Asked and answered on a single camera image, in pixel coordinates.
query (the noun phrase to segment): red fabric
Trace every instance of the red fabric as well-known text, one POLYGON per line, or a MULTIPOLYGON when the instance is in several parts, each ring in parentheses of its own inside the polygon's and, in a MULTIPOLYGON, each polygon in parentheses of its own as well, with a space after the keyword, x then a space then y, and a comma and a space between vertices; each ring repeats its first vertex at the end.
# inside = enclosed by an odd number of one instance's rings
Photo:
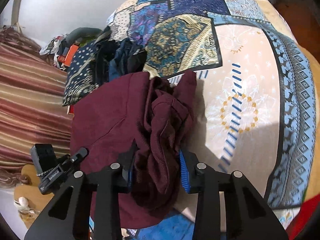
POLYGON ((122 228, 155 225, 172 208, 180 183, 180 141, 193 124, 195 89, 192 71, 174 89, 167 80, 149 80, 149 73, 139 72, 106 83, 75 104, 70 149, 90 151, 82 171, 116 162, 134 139, 139 148, 132 193, 119 195, 122 228))
POLYGON ((294 238, 303 230, 306 223, 309 221, 313 212, 317 208, 319 202, 320 194, 312 199, 309 199, 301 205, 300 212, 293 219, 286 230, 290 240, 294 240, 294 238))
POLYGON ((70 106, 68 106, 67 114, 73 114, 73 115, 74 115, 73 107, 74 107, 74 105, 70 105, 70 106))

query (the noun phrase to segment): pile of clothes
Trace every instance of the pile of clothes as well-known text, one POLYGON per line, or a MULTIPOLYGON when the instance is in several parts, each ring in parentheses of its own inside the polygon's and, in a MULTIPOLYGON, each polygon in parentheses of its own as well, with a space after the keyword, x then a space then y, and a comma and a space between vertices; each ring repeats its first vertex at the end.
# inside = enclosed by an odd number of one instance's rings
POLYGON ((39 51, 40 56, 47 55, 51 59, 51 64, 63 71, 67 71, 64 62, 59 60, 61 56, 65 57, 70 47, 84 46, 88 41, 92 41, 101 34, 102 30, 97 28, 80 27, 69 34, 62 34, 51 39, 49 44, 42 47, 39 51))
MULTIPOLYGON (((196 74, 172 87, 142 72, 147 53, 131 42, 109 40, 111 30, 74 54, 64 105, 74 105, 70 150, 85 147, 86 174, 117 161, 135 141, 132 192, 119 195, 122 228, 158 224, 172 209, 180 184, 180 143, 193 126, 196 74)), ((91 217, 94 220, 95 195, 91 217)))
POLYGON ((143 46, 129 38, 109 40, 110 36, 107 26, 97 39, 79 47, 68 69, 63 106, 75 104, 117 77, 142 71, 147 58, 143 46))

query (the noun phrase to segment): patterned pillowcase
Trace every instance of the patterned pillowcase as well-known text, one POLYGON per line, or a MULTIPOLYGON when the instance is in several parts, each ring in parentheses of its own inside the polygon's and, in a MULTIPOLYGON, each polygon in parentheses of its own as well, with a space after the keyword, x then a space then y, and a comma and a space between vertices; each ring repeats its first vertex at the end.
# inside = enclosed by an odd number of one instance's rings
POLYGON ((98 85, 94 83, 92 72, 98 50, 97 45, 100 41, 109 39, 110 35, 111 30, 107 27, 103 34, 91 43, 80 47, 73 56, 68 69, 63 106, 74 105, 81 98, 98 88, 98 85))

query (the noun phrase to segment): patterned bedsheet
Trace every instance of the patterned bedsheet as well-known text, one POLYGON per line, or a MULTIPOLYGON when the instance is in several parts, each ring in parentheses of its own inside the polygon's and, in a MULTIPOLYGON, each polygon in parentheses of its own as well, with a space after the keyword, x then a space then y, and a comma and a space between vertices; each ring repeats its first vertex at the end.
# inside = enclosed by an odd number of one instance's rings
MULTIPOLYGON (((197 73, 189 150, 218 171, 241 170, 275 213, 296 214, 313 161, 315 88, 308 59, 259 1, 128 0, 107 24, 113 39, 145 46, 150 77, 177 84, 197 73)), ((175 207, 194 220, 196 196, 181 191, 175 207)))

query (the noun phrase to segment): blue border pattern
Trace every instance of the blue border pattern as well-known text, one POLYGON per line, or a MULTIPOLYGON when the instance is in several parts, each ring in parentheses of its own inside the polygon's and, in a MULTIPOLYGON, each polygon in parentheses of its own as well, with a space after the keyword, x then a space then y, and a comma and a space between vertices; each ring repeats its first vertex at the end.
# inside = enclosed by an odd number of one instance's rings
POLYGON ((284 141, 268 204, 272 208, 300 205, 308 186, 316 131, 315 87, 309 61, 292 39, 276 31, 269 22, 215 13, 208 16, 215 25, 261 28, 272 41, 284 82, 284 141))

